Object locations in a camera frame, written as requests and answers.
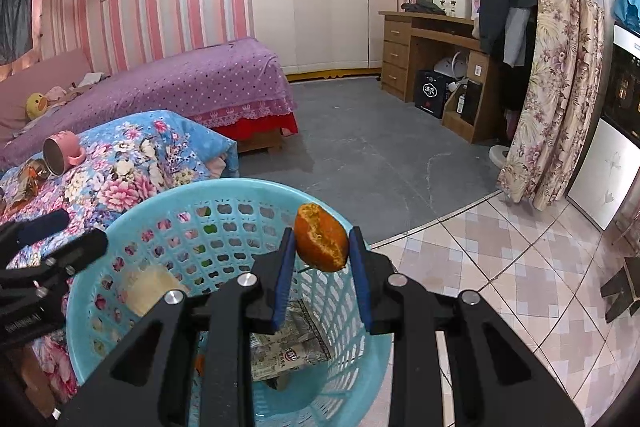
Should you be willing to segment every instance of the metal bolt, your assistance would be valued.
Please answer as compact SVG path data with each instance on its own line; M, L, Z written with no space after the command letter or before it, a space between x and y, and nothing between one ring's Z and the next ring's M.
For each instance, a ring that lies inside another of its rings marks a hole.
M180 290L169 290L164 294L164 302L167 304L179 304L184 299L184 293Z
M238 277L238 284L241 286L253 286L258 282L258 278L252 273L243 273Z
M480 294L478 292L474 292L473 290L463 291L461 298L465 304L469 304L470 306L473 306L480 302Z
M405 286L409 281L407 280L407 278L402 275L401 273L392 273L387 279L386 281L391 285L391 286L396 286L398 288Z

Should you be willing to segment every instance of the pink mug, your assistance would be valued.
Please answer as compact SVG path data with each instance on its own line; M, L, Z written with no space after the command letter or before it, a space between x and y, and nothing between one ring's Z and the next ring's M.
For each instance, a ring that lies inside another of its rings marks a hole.
M80 165L86 158L80 140L71 131L60 131L44 140L42 157L54 176L62 176L71 167Z

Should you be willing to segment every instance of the wooden desk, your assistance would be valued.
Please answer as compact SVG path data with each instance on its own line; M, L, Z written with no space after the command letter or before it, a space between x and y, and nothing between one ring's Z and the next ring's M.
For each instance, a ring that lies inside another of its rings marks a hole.
M443 58L453 57L456 48L466 48L470 51L466 76L483 84L476 120L471 125L456 112L462 94L459 89L445 105L442 124L469 143L497 136L503 120L498 65L480 51L480 42L472 37L474 22L428 13L379 13L385 17L382 89L403 102L413 102L416 73L433 70Z

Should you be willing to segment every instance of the blue plastic basket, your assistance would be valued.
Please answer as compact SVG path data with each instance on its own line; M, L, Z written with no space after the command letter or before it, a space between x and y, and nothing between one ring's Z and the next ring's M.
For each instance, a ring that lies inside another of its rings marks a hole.
M71 286L66 336L80 383L138 320L126 307L122 276L163 264L190 295L215 291L250 270L255 255L277 248L300 204L322 204L304 192L247 178L203 181L144 201L108 229L107 254ZM296 260L296 269L303 266ZM358 314L350 266L326 274L294 273L290 298L302 298L318 319L333 358L292 374L284 391L254 383L255 420L261 427L356 427L380 389L389 361L389 335L366 333ZM196 426L200 382L194 378L190 425Z

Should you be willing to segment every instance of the gray floor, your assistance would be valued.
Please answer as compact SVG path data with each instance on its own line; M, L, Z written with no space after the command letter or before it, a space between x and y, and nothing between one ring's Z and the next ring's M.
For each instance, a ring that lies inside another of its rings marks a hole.
M294 84L300 134L242 155L240 175L324 201L376 243L495 190L489 147L380 90L371 77Z

